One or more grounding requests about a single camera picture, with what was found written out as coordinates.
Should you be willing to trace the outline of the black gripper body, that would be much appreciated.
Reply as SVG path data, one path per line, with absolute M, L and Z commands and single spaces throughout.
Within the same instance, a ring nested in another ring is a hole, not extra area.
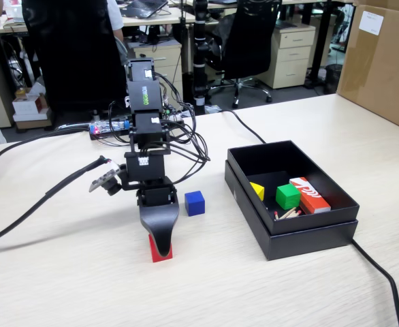
M 139 207 L 164 206 L 178 201 L 176 188 L 172 184 L 142 185 L 137 197 Z

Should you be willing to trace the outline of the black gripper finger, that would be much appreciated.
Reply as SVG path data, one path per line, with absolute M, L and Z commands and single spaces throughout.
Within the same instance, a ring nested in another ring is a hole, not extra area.
M 172 231 L 179 215 L 178 198 L 172 203 L 148 206 L 138 198 L 140 221 L 151 235 L 161 257 L 167 257 L 171 250 Z

